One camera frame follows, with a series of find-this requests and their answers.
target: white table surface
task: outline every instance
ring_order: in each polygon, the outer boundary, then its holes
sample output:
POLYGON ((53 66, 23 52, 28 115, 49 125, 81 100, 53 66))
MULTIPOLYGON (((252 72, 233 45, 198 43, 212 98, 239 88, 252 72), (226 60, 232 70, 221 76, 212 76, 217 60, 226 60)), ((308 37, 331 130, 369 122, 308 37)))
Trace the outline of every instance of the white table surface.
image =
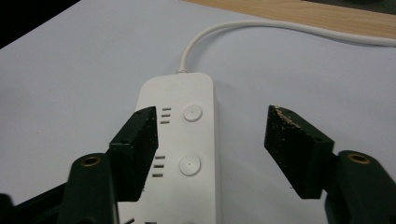
MULTIPOLYGON (((1 49, 0 191, 22 203, 65 182, 75 159, 107 150, 146 80, 175 73, 196 33, 246 19, 258 18, 176 0, 84 0, 1 49)), ((268 105, 396 179, 396 49, 242 28, 203 39, 189 68, 215 81, 224 224, 327 223, 326 194, 298 198, 264 149, 268 105)))

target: white cable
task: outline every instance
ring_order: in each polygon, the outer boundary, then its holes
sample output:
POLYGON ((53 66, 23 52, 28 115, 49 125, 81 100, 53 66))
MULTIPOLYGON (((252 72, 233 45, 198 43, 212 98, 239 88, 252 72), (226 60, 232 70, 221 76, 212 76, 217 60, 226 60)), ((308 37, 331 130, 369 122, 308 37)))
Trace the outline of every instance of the white cable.
POLYGON ((346 34, 342 32, 336 32, 331 30, 326 30, 314 26, 302 25, 293 22, 287 21, 230 21, 221 24, 214 25, 203 30, 199 33, 195 38, 193 38, 187 47, 184 49, 183 54, 180 60, 180 66, 177 69, 178 73, 187 73, 186 62, 187 57, 190 54, 192 47, 204 36, 215 32, 217 30, 225 29, 225 28, 237 28, 243 26, 266 26, 266 27, 275 27, 275 28, 285 28, 296 31, 307 32, 314 35, 322 35, 332 39, 343 40, 347 42, 354 42, 359 44, 366 45, 377 45, 377 46, 386 46, 386 47, 396 47, 396 39, 388 39, 381 37, 373 37, 367 35, 352 35, 346 34))

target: wooden surface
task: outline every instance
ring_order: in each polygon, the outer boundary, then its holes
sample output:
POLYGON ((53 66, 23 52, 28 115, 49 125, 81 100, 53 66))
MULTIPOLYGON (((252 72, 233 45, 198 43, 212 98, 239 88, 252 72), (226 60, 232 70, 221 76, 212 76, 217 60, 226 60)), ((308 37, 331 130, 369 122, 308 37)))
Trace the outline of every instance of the wooden surface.
POLYGON ((396 16, 300 0, 185 0, 271 20, 293 21, 358 35, 396 38, 396 16))

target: power strip button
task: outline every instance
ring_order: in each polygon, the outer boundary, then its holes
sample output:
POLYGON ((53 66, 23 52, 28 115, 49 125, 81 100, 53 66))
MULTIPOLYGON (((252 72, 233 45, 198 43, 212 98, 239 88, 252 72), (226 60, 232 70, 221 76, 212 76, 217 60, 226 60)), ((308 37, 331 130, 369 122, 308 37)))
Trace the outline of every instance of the power strip button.
POLYGON ((201 170, 201 161, 197 156, 186 156, 181 159, 179 164, 180 172, 186 176, 197 175, 201 170))
POLYGON ((183 112, 184 119, 189 122, 195 122, 202 117, 202 108, 198 105, 189 105, 183 112))

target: white power strip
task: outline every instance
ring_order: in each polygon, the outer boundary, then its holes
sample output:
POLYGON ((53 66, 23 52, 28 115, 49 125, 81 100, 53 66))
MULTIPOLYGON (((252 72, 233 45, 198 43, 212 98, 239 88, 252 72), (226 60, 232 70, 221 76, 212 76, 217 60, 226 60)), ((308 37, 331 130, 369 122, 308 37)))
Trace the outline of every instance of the white power strip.
POLYGON ((201 73, 146 82, 136 110, 157 107, 159 148, 137 203, 120 203, 134 224, 220 224, 219 152, 213 81, 201 73))

